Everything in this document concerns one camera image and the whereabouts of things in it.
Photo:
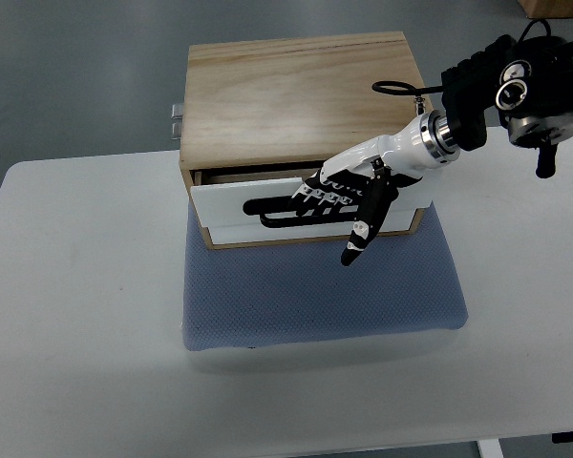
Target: blue cushion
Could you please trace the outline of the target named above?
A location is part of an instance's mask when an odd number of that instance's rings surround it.
[[[208,250],[193,210],[185,253],[189,350],[458,329],[467,308],[432,205],[415,234],[379,237],[350,266],[345,241]]]

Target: table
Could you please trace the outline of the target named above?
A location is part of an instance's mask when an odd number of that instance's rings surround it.
[[[445,170],[435,206],[464,328],[200,353],[180,339],[178,160],[10,169],[0,456],[293,456],[573,430],[573,139],[546,181],[500,128]]]

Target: wooden drawer box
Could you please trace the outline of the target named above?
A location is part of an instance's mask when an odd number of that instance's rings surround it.
[[[207,246],[347,236],[351,222],[267,228],[243,205],[290,196],[324,160],[405,127],[413,99],[373,92],[381,79],[423,84],[402,32],[192,46],[180,169]],[[381,233],[415,230],[438,178],[402,190]]]
[[[519,0],[531,19],[573,17],[573,0]]]

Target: gray floor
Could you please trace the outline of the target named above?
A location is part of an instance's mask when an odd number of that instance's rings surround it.
[[[22,160],[177,149],[169,110],[182,100],[193,44],[403,31],[435,85],[443,70],[526,24],[516,0],[0,0],[0,185]],[[573,39],[573,19],[552,27]],[[573,458],[573,444],[549,436],[501,443],[508,458]],[[455,444],[333,456],[478,453]]]

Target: wooden panel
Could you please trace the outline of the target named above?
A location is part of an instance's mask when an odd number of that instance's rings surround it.
[[[531,19],[573,17],[573,0],[519,0]]]
[[[234,173],[234,174],[211,174],[211,173],[201,173],[202,182],[200,184],[225,184],[225,183],[239,183],[243,181],[259,181],[262,179],[280,179],[280,178],[294,178],[298,177],[302,180],[311,177],[314,172],[317,172],[321,167],[315,167],[313,169],[292,169],[292,170],[275,170],[271,172],[251,172],[251,173]],[[224,169],[207,169],[206,172],[212,172],[214,170],[222,171]]]
[[[325,160],[415,116],[411,97],[371,84],[422,85],[402,32],[189,49],[184,170]]]

